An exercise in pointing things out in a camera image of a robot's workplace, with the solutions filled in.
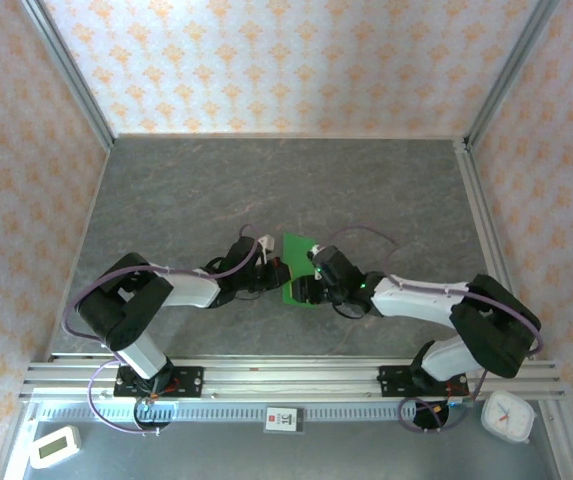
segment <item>label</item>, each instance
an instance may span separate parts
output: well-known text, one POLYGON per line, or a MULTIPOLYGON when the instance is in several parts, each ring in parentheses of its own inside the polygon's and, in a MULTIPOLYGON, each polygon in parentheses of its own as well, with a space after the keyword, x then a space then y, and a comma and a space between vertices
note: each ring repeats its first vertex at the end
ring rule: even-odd
POLYGON ((301 408, 266 407, 265 432, 302 433, 304 410, 301 408))

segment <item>clock face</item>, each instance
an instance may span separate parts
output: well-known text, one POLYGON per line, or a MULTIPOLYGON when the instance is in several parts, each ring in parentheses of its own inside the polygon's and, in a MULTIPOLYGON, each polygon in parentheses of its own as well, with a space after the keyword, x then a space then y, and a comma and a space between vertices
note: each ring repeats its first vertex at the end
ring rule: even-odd
POLYGON ((533 419, 532 407, 508 392, 493 393, 484 408, 486 428, 516 442, 523 442, 528 438, 533 419))

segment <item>floor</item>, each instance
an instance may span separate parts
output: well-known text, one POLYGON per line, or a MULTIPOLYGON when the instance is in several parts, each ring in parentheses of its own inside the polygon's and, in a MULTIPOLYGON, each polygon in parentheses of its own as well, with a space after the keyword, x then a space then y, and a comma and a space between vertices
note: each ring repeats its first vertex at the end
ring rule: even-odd
MULTIPOLYGON (((72 292, 124 254, 196 268, 224 255, 247 222, 281 246, 284 232, 324 239, 353 224, 400 245, 390 270, 425 281, 484 272, 457 160, 446 140, 120 138, 110 155, 72 292)), ((389 250, 369 233, 336 242, 362 271, 389 250)), ((71 324, 87 330, 77 317, 71 324)), ((412 357, 452 330, 426 322, 342 318, 328 306, 282 303, 281 292, 222 308, 162 309, 149 326, 169 356, 387 355, 412 357)), ((101 352, 59 331, 53 354, 101 352)))

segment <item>wall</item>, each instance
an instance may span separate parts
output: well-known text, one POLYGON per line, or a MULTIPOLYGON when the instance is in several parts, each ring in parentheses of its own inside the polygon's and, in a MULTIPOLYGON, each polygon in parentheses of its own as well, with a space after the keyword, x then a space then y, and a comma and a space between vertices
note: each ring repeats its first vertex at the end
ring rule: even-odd
POLYGON ((520 296, 573 390, 573 1, 562 1, 476 152, 520 296))
POLYGON ((0 0, 0 446, 53 328, 104 156, 21 2, 0 0))
POLYGON ((113 131, 463 135, 536 0, 46 0, 113 131))

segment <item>digital thermometer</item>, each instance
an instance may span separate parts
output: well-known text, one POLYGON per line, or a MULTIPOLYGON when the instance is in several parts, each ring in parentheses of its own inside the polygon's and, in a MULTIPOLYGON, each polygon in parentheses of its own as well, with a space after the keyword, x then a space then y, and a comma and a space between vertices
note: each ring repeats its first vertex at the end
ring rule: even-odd
POLYGON ((79 452, 81 446, 79 430, 68 425, 33 442, 30 465, 33 468, 50 467, 79 452))

